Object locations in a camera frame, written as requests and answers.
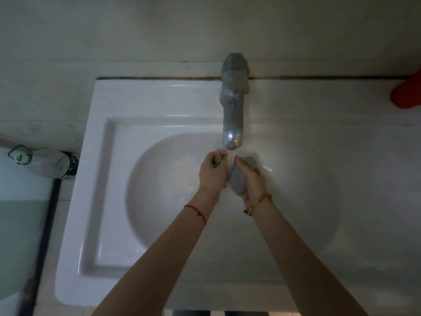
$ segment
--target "running water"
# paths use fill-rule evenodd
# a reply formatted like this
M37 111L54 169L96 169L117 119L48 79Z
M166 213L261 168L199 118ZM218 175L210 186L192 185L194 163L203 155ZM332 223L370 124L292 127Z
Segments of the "running water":
M234 166L234 160L237 150L228 151L228 170L230 170Z

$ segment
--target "floor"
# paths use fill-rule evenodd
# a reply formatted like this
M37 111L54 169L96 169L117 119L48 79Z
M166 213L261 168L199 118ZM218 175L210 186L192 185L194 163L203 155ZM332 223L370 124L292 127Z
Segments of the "floor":
M50 243L45 258L44 270L39 286L37 304L34 316L90 316L95 308L63 305L55 297L54 283L61 242L63 240L64 227L66 226L67 213L69 211L71 194L73 192L74 179L63 181L61 184L59 202L55 212L53 228L51 230ZM171 310L165 310L164 316L171 316ZM270 316L300 316L299 313L270 312ZM223 316L223 311L212 311L211 316Z

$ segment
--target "bracelet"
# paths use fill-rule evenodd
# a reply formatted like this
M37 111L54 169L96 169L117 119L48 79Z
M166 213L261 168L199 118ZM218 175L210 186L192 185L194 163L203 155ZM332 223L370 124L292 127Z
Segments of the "bracelet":
M264 199L268 198L270 201L272 200L272 195L269 194L268 192L264 193L262 196L260 196L249 208L246 208L244 210L244 214L251 216L251 212L253 211L253 209L255 208L255 206L257 204L259 204L261 201L263 201Z
M201 216L203 218L203 221L205 222L205 226L206 226L206 218L203 216L201 211L199 211L197 208L195 208L194 206L189 205L189 204L185 205L184 207L190 207L190 208L194 209L197 212L197 216Z

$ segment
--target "gold bracelet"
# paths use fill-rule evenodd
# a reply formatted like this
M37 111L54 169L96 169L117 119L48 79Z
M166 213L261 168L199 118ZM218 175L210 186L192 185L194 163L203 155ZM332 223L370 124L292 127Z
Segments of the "gold bracelet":
M257 204L259 204L261 201L263 201L264 199L268 198L270 201L272 200L272 195L269 194L268 192L264 193L262 196L260 196L249 208L244 210L244 214L251 216L251 212L253 211L253 209L255 208L255 206Z

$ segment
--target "red string bracelet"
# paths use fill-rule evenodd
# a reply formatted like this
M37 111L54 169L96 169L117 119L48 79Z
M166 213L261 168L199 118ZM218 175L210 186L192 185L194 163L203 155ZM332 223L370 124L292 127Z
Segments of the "red string bracelet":
M206 226L206 218L203 216L202 212L200 212L197 208L195 208L194 206L191 206L189 204L185 205L184 207L190 207L190 208L194 209L197 212L197 216L201 216L203 218L203 221L205 222L205 226Z

